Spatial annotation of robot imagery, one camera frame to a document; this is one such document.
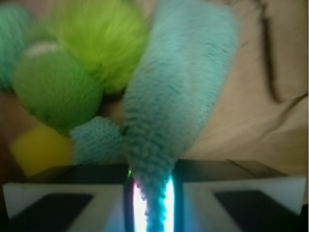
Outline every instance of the light blue knitted toy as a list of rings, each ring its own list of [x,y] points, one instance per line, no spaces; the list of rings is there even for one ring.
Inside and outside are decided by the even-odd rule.
[[[174,163],[205,126],[227,77],[238,24],[228,7],[200,0],[158,0],[152,24],[148,47],[125,94],[124,144],[120,128],[101,119],[71,134],[77,163],[98,161],[104,154],[120,160],[126,155],[147,201],[147,231],[156,232],[164,230],[163,200]],[[92,130],[106,125],[114,130],[112,136]],[[86,136],[85,130],[93,135]]]
[[[0,7],[0,90],[12,90],[12,76],[26,43],[24,33],[32,16],[15,4]]]

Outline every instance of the fuzzy fur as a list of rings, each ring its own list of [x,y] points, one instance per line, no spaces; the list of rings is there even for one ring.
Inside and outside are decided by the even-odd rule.
[[[46,27],[107,94],[126,88],[147,42],[146,23],[127,0],[62,0]]]

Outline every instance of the lime green fuzzy toy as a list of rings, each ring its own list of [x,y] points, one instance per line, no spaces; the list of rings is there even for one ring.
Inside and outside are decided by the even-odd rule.
[[[0,90],[11,90],[12,77],[26,47],[25,30],[32,22],[30,14],[15,4],[0,7]]]
[[[47,30],[107,94],[126,88],[147,41],[141,12],[128,0],[62,0]]]
[[[14,89],[32,115],[68,135],[96,115],[103,93],[127,87],[147,25],[128,0],[62,0],[27,38]]]

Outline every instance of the glowing light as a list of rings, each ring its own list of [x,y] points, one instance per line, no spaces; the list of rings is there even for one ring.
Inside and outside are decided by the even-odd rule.
[[[166,207],[166,220],[164,222],[165,232],[174,231],[174,185],[172,179],[169,180],[164,200]],[[137,185],[133,188],[133,210],[135,232],[146,232],[146,201],[143,201]]]

